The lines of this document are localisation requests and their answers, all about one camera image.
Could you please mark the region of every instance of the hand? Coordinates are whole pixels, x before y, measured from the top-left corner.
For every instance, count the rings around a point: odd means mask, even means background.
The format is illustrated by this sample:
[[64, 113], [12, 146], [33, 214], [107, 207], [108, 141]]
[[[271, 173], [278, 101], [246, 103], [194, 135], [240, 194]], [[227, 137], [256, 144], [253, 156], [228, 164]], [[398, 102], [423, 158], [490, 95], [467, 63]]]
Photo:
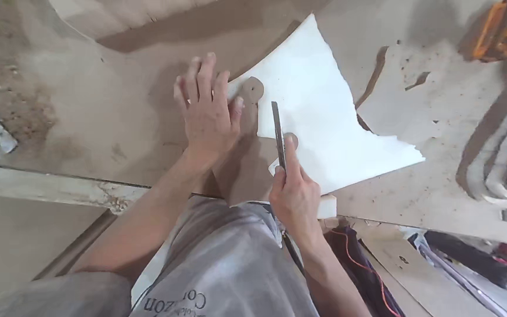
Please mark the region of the hand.
[[173, 96], [185, 118], [189, 140], [185, 151], [206, 169], [234, 146], [244, 107], [241, 97], [228, 103], [230, 73], [224, 71], [213, 80], [215, 64], [214, 53], [203, 59], [195, 57], [185, 77], [178, 76], [173, 85]]
[[285, 137], [287, 172], [278, 166], [273, 178], [269, 202], [275, 216], [285, 225], [299, 247], [321, 236], [317, 219], [320, 205], [320, 185], [306, 175], [296, 157], [295, 144]]

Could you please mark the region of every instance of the dark cloth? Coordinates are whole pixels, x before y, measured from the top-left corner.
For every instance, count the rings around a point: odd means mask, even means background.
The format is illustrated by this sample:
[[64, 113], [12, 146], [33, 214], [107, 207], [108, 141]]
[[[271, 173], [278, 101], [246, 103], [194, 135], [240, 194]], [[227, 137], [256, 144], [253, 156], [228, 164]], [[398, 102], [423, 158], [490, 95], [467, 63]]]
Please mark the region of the dark cloth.
[[349, 227], [336, 228], [324, 235], [375, 317], [405, 317], [389, 289], [363, 254], [357, 232]]

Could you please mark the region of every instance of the forearm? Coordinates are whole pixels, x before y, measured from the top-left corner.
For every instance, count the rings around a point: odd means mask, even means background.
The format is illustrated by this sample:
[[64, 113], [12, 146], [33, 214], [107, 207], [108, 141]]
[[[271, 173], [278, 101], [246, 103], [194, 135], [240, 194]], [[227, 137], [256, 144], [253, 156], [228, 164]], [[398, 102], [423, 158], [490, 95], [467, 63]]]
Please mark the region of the forearm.
[[321, 316], [371, 315], [321, 232], [301, 242], [299, 248], [308, 288]]
[[72, 270], [110, 271], [136, 282], [208, 170], [208, 165], [191, 157], [186, 151], [158, 183], [95, 241]]

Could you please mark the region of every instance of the finger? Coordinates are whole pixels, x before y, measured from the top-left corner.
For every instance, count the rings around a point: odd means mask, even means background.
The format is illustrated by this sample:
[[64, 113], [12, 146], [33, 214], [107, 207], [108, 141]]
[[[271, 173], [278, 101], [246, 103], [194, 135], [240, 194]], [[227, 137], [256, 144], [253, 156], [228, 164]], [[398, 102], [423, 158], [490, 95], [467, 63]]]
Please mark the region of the finger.
[[304, 168], [302, 166], [300, 167], [300, 176], [305, 182], [313, 182], [312, 178], [310, 178], [306, 172], [304, 171]]
[[185, 90], [190, 103], [196, 103], [199, 101], [197, 73], [199, 72], [200, 68], [201, 59], [198, 57], [193, 57], [191, 63], [189, 64], [189, 68], [187, 69], [187, 74], [185, 75]]
[[240, 118], [244, 110], [244, 99], [240, 96], [234, 98], [234, 100], [228, 106], [230, 113], [230, 128], [236, 133], [240, 133]]
[[218, 103], [226, 102], [226, 97], [228, 96], [228, 78], [230, 77], [230, 72], [225, 70], [222, 73], [216, 76], [215, 80], [215, 89], [214, 89], [214, 98]]
[[271, 188], [272, 192], [280, 192], [283, 190], [285, 186], [285, 180], [287, 179], [287, 175], [285, 173], [285, 169], [281, 166], [277, 166], [275, 168], [275, 176], [273, 176], [273, 187]]
[[212, 100], [212, 73], [215, 69], [216, 55], [208, 53], [207, 57], [201, 63], [201, 70], [197, 74], [197, 84], [199, 85], [199, 98], [210, 98]]
[[289, 135], [285, 137], [285, 162], [287, 163], [287, 179], [292, 181], [302, 179], [299, 159], [296, 157], [295, 142]]
[[183, 96], [183, 90], [181, 88], [183, 84], [183, 78], [181, 76], [177, 76], [175, 78], [175, 83], [173, 84], [173, 98], [175, 102], [178, 104], [183, 115], [187, 112], [187, 98]]

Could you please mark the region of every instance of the fingernail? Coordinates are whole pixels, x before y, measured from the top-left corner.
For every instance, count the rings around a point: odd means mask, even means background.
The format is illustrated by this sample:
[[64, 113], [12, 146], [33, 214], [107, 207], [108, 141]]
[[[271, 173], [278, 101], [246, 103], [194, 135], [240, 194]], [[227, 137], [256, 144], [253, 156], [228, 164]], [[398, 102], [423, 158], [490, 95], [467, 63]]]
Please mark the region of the fingernail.
[[238, 104], [238, 108], [242, 109], [244, 107], [244, 99], [240, 96], [236, 98], [236, 103]]

